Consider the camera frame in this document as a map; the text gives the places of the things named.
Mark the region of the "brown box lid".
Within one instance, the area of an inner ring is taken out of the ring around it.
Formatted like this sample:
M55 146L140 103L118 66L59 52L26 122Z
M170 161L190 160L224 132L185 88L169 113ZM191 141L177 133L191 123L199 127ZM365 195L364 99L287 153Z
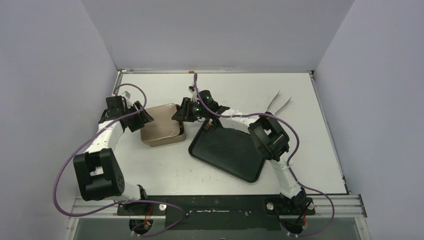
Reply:
M177 112L176 104L169 103L150 107L146 109L146 112L153 118L153 121L146 123L140 129L140 138L144 144L158 147L177 143L182 139L180 124L172 119Z

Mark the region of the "metal tongs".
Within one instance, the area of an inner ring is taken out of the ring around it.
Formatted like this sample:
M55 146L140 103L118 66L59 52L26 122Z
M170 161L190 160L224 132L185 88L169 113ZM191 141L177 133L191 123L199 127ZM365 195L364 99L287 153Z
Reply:
M265 112L278 116L288 106L291 100L292 96L286 96L281 90L278 90L266 107Z

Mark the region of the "gold chocolate box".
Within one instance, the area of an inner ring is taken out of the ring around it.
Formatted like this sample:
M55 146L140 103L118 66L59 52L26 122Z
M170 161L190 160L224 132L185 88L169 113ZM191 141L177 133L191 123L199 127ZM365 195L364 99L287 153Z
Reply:
M183 142L187 139L184 123L171 120L153 121L147 123L140 130L140 138L144 144L150 147L158 147L168 144Z

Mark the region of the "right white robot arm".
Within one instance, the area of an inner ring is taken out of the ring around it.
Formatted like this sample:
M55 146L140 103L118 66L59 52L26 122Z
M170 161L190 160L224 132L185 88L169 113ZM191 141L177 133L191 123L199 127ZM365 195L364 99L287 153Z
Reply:
M253 183L265 161L270 161L281 196L272 210L281 215L315 213L313 200L296 180L284 157L290 151L290 137L272 113L242 113L219 104L209 90L202 90L183 98L171 118L191 123L204 119L189 146L189 154L234 177Z

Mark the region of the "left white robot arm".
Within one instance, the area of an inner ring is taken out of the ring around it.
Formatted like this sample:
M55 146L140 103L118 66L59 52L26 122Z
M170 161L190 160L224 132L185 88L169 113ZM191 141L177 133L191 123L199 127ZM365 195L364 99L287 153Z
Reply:
M137 100L127 96L106 98L107 108L98 121L97 135L90 146L73 157L73 167L80 195L85 201L121 202L137 215L150 207L146 190L139 184L126 182L114 150L125 130L132 133L154 121Z

